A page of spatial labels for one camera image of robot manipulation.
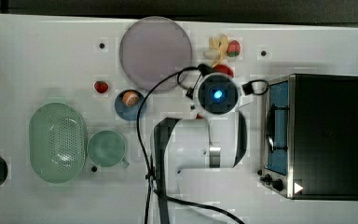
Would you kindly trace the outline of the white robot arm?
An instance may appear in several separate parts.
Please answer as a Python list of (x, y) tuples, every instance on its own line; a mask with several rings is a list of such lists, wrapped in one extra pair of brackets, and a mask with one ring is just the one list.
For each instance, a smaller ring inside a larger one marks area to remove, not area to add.
[(200, 119), (165, 118), (155, 126), (151, 147), (161, 224), (173, 224), (169, 199), (179, 194), (182, 170), (233, 168), (245, 155), (247, 127), (237, 110), (240, 98), (241, 89), (230, 76), (211, 73), (194, 88)]

